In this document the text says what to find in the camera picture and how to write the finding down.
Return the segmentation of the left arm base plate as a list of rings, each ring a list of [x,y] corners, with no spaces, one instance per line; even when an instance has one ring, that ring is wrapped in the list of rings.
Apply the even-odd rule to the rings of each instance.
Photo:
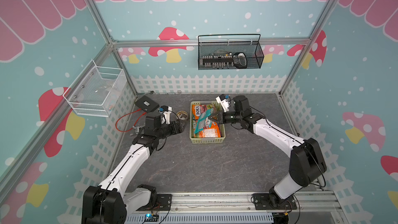
[[[172,194],[152,194],[149,202],[137,211],[168,211],[171,209],[172,197]]]

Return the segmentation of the yellow Fox's fruits bag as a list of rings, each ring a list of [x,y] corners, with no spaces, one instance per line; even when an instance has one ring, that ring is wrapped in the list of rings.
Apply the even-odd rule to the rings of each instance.
[[[193,104],[191,105],[192,116],[194,120],[198,120],[203,113],[211,108],[216,108],[214,104]]]

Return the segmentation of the orange candy bag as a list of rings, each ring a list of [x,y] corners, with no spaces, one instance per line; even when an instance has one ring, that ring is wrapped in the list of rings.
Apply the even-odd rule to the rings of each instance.
[[[203,129],[194,134],[195,138],[221,138],[220,128],[217,124],[212,124],[211,127]]]

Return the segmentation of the teal candy bag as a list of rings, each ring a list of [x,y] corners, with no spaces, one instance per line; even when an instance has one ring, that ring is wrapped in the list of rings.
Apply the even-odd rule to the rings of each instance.
[[[217,123],[209,118],[215,112],[216,110],[214,108],[210,108],[199,116],[198,120],[196,120],[193,125],[195,134],[216,126]]]

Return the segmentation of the green plastic basket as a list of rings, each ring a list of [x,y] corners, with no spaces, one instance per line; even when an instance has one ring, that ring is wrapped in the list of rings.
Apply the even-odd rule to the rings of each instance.
[[[218,104],[216,101],[193,101],[191,102],[191,105],[193,104],[214,104],[216,105],[215,110],[217,111],[221,111],[222,107],[220,104]],[[194,128],[193,125],[195,123],[196,120],[193,119],[192,116],[192,110],[190,112],[190,139],[191,142],[194,144],[215,144],[215,143],[222,143],[226,137],[226,131],[225,131],[225,127],[223,124],[217,124],[220,128],[220,132],[222,137],[221,138],[195,138],[194,137]]]

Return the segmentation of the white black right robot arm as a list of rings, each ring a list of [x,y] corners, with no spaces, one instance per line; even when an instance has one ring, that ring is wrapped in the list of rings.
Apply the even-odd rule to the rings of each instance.
[[[222,110],[209,115],[210,120],[218,124],[239,123],[242,129],[266,139],[289,157],[288,174],[269,190],[272,205],[283,203],[317,178],[324,177],[327,166],[318,141],[305,140],[272,124],[244,95],[232,99],[222,94],[216,101]]]

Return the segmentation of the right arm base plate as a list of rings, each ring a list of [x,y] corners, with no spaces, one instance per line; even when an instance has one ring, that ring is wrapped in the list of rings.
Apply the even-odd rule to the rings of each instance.
[[[292,211],[297,209],[296,200],[293,196],[286,199],[280,199],[275,194],[257,193],[252,194],[251,202],[255,205],[257,211],[259,210],[281,210]]]

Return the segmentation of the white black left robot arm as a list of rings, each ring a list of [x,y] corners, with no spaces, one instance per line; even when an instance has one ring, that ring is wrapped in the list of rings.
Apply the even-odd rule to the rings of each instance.
[[[116,168],[98,186],[90,186],[83,194],[83,224],[123,224],[135,211],[169,209],[170,201],[160,200],[154,186],[139,185],[126,194],[127,187],[139,168],[155,151],[160,140],[181,134],[185,120],[170,120],[166,113],[149,113],[145,126],[133,139],[132,145]]]

